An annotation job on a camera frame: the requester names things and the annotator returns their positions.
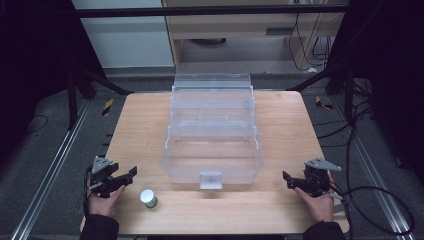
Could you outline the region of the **white cabinet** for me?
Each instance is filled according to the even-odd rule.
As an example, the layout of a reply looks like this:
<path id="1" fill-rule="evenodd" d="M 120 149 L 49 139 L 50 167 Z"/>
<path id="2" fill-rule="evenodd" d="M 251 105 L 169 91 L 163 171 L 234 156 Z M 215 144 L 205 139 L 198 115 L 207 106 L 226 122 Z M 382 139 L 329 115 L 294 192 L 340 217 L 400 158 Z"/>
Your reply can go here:
<path id="1" fill-rule="evenodd" d="M 77 10 L 161 8 L 161 0 L 72 0 Z M 103 68 L 173 67 L 165 18 L 83 18 Z"/>

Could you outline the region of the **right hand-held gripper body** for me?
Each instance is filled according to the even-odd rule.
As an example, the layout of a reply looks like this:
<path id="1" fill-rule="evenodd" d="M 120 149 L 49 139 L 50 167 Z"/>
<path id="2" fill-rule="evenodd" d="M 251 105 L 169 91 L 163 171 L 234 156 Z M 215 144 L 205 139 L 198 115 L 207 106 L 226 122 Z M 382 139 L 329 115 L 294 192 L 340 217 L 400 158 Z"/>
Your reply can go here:
<path id="1" fill-rule="evenodd" d="M 330 189 L 328 173 L 330 171 L 341 171 L 342 168 L 322 157 L 304 162 L 304 176 L 307 183 L 305 192 L 311 197 L 319 197 Z"/>

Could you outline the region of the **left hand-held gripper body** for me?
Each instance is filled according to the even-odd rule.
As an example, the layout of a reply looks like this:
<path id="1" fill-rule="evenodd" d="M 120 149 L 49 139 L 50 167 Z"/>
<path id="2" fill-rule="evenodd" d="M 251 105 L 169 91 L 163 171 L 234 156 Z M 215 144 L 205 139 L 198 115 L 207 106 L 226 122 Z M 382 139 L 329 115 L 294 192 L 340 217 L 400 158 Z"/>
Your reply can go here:
<path id="1" fill-rule="evenodd" d="M 88 189 L 97 193 L 101 198 L 109 198 L 110 194 L 118 189 L 118 180 L 112 176 L 118 169 L 118 163 L 96 156 L 89 168 Z"/>

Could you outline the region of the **aluminium floor rail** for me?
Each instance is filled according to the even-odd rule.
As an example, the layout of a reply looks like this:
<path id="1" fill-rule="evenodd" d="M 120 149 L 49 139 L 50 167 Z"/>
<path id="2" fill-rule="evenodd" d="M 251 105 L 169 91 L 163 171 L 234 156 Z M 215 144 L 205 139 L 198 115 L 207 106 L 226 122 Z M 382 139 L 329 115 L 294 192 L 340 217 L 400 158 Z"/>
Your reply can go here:
<path id="1" fill-rule="evenodd" d="M 352 131 L 348 130 L 350 135 L 351 143 L 349 144 L 350 150 L 353 150 L 356 154 L 358 161 L 364 169 L 365 175 L 367 176 L 370 184 L 376 188 L 376 196 L 382 207 L 382 210 L 388 219 L 389 225 L 392 230 L 397 233 L 398 240 L 416 240 L 412 232 L 406 235 L 400 235 L 400 232 L 406 232 L 412 230 L 412 224 L 407 222 L 407 219 L 401 212 L 399 206 L 400 202 L 397 201 L 392 195 L 383 193 L 382 189 L 386 190 L 387 186 L 372 163 L 368 152 L 365 149 L 363 142 L 358 135 L 353 136 Z"/>
<path id="2" fill-rule="evenodd" d="M 86 119 L 87 112 L 90 108 L 91 100 L 83 100 L 81 107 L 77 112 L 77 120 L 72 128 L 70 128 L 61 142 L 52 163 L 50 164 L 43 180 L 41 181 L 34 197 L 24 212 L 23 217 L 15 227 L 9 240 L 27 240 L 31 230 L 56 182 L 56 179 L 67 159 L 67 156 L 73 146 L 73 143 Z"/>

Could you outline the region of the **black horizontal bar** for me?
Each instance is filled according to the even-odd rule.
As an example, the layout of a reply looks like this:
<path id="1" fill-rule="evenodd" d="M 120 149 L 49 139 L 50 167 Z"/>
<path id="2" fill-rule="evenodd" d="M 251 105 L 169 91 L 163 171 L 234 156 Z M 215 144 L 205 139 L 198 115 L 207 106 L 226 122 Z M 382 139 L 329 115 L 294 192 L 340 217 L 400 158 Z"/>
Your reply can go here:
<path id="1" fill-rule="evenodd" d="M 242 5 L 242 6 L 194 6 L 166 8 L 78 9 L 72 12 L 79 18 L 107 17 L 156 17 L 289 13 L 339 13 L 350 8 L 349 4 L 319 5 Z"/>

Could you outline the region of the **yellow black tape marker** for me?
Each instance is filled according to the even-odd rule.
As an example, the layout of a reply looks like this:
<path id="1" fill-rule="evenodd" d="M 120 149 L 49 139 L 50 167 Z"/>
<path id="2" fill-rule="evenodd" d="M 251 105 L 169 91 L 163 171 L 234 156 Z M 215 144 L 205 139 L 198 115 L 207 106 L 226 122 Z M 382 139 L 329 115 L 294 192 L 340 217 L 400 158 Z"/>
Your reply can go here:
<path id="1" fill-rule="evenodd" d="M 108 113 L 109 113 L 109 111 L 110 111 L 110 109 L 111 109 L 111 107 L 113 105 L 113 102 L 114 102 L 114 99 L 112 99 L 112 98 L 111 99 L 108 99 L 106 101 L 105 106 L 104 106 L 104 108 L 102 110 L 102 116 L 107 116 L 108 115 Z"/>
<path id="2" fill-rule="evenodd" d="M 315 105 L 326 110 L 334 109 L 332 104 L 324 104 L 320 96 L 315 96 Z"/>

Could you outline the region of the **black metal stand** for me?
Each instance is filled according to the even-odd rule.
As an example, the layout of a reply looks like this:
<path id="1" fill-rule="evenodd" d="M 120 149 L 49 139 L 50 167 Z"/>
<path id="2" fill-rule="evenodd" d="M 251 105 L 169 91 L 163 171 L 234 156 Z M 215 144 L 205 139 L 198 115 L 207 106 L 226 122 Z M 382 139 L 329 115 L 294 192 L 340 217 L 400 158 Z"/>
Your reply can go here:
<path id="1" fill-rule="evenodd" d="M 76 126 L 78 120 L 76 91 L 79 91 L 84 99 L 94 99 L 96 97 L 96 90 L 91 84 L 92 81 L 119 95 L 131 94 L 131 91 L 125 90 L 110 82 L 106 77 L 101 77 L 99 74 L 83 67 L 71 52 L 64 53 L 62 61 L 66 73 L 68 92 L 69 130 Z"/>
<path id="2" fill-rule="evenodd" d="M 345 87 L 345 102 L 344 102 L 344 116 L 348 120 L 353 119 L 353 70 L 350 67 L 351 61 L 354 59 L 351 51 L 345 51 L 334 57 L 329 62 L 327 67 L 307 79 L 306 81 L 288 88 L 288 91 L 301 92 L 308 86 L 311 86 L 318 81 L 328 78 L 329 81 L 326 85 L 325 91 L 332 95 L 337 93 L 342 87 Z"/>

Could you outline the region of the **clear plastic storage box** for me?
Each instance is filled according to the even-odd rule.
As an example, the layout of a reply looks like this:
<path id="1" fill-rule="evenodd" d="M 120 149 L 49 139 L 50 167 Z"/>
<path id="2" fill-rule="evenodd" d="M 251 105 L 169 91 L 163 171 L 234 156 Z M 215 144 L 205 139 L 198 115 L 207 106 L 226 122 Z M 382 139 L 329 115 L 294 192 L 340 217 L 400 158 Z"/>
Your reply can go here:
<path id="1" fill-rule="evenodd" d="M 173 183 L 252 184 L 264 160 L 248 74 L 178 74 L 160 164 Z"/>

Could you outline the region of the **person's right hand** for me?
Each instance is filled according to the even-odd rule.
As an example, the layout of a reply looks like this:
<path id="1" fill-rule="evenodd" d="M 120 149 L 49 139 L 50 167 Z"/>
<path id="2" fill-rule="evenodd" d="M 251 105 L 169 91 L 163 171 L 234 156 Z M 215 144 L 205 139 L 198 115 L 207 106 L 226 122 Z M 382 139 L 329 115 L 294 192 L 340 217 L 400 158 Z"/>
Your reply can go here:
<path id="1" fill-rule="evenodd" d="M 319 197 L 311 197 L 298 187 L 294 191 L 304 201 L 315 222 L 332 222 L 334 220 L 332 190 L 324 192 Z"/>

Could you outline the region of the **person's left hand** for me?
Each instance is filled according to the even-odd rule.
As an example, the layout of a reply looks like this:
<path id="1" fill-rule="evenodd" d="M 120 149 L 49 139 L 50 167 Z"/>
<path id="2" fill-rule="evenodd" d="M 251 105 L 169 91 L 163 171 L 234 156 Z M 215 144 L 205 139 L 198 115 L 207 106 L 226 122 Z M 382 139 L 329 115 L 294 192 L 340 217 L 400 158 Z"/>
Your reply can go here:
<path id="1" fill-rule="evenodd" d="M 101 215 L 111 217 L 114 213 L 114 209 L 118 200 L 126 190 L 126 186 L 121 186 L 116 192 L 114 192 L 109 198 L 99 197 L 97 194 L 91 191 L 87 192 L 88 198 L 88 213 L 90 215 Z"/>

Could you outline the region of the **light wooden cabinet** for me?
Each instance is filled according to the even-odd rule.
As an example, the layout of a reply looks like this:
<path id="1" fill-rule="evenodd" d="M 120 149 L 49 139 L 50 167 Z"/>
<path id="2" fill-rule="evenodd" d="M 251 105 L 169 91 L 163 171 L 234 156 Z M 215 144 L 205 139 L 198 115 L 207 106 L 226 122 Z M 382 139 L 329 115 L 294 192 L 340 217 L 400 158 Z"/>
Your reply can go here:
<path id="1" fill-rule="evenodd" d="M 339 4 L 348 0 L 161 0 L 166 7 Z M 168 16 L 166 23 L 174 65 L 180 67 L 182 46 L 190 39 L 282 37 L 295 66 L 310 66 L 315 40 L 337 35 L 342 13 Z"/>

